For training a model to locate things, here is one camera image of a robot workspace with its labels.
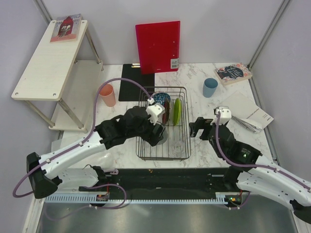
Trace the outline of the dark grey ceramic mug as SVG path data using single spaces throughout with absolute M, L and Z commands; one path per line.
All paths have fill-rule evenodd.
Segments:
M 168 133 L 167 133 L 166 130 L 163 132 L 162 137 L 163 138 L 157 143 L 157 145 L 162 145 L 162 144 L 164 144 L 167 141 Z

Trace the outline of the light blue plastic cup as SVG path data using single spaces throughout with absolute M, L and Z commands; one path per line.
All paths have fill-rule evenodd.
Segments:
M 210 98 L 215 93 L 218 87 L 218 82 L 213 78 L 207 78 L 204 80 L 203 84 L 203 96 L 205 98 Z

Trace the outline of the pink plastic cup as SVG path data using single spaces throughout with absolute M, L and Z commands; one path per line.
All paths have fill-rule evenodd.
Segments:
M 116 104 L 114 88 L 110 84 L 103 86 L 99 92 L 100 97 L 105 102 L 106 106 L 113 107 Z

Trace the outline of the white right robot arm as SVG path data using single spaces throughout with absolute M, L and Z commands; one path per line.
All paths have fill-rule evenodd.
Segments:
M 216 155 L 230 167 L 223 178 L 228 191 L 236 188 L 254 192 L 293 211 L 300 220 L 311 222 L 311 183 L 270 161 L 258 149 L 235 139 L 226 125 L 199 117 L 191 122 L 190 136 L 208 141 Z

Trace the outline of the dark red plate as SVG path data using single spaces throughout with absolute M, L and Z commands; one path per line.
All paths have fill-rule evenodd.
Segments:
M 164 103 L 165 112 L 162 115 L 162 124 L 166 125 L 169 120 L 169 114 L 170 114 L 170 101 L 166 100 Z

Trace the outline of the green plate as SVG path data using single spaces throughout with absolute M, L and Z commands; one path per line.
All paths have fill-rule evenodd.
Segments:
M 173 125 L 177 126 L 181 116 L 181 100 L 177 98 L 174 102 Z

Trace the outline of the clear glass tumbler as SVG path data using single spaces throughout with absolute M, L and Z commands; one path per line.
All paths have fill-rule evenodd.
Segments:
M 184 154 L 184 143 L 180 140 L 169 144 L 169 156 L 171 158 L 181 158 Z

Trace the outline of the blue patterned bowl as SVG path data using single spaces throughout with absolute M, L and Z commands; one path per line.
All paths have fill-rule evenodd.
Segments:
M 151 97 L 154 99 L 155 103 L 159 103 L 162 106 L 164 106 L 167 101 L 171 101 L 170 95 L 163 91 L 154 92 Z

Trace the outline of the spiral notebook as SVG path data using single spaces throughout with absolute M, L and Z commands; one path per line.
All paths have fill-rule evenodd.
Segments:
M 236 116 L 232 116 L 231 119 L 250 132 L 259 133 L 262 131 L 262 125 L 254 120 L 240 119 Z

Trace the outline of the black clipboard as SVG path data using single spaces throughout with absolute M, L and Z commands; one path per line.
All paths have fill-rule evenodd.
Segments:
M 154 73 L 142 74 L 139 67 L 132 67 L 131 64 L 123 64 L 121 77 L 140 84 L 150 95 L 155 91 Z M 140 87 L 128 81 L 121 81 L 119 101 L 139 101 L 141 97 L 146 98 L 146 94 Z

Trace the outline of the floral cover book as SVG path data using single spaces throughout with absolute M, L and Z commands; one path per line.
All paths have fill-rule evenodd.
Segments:
M 252 73 L 243 63 L 236 63 L 214 70 L 215 75 L 223 86 L 238 83 L 252 78 Z

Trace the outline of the red folder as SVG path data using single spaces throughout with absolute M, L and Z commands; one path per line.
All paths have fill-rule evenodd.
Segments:
M 138 24 L 135 29 L 142 74 L 178 71 L 180 21 Z

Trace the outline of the white wooden shelf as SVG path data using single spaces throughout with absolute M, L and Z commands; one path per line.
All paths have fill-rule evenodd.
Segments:
M 103 63 L 82 20 L 78 38 L 50 42 L 49 23 L 11 97 L 26 103 L 54 131 L 87 133 Z

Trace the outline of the red cover book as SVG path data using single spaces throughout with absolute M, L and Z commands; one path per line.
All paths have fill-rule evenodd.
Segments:
M 52 23 L 54 29 L 50 39 L 51 43 L 76 41 L 80 30 L 82 15 L 76 14 L 58 17 Z

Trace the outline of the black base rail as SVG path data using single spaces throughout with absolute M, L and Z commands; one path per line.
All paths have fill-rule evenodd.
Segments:
M 111 199 L 201 200 L 217 192 L 240 193 L 238 173 L 231 168 L 124 168 L 105 173 L 93 192 L 108 191 Z

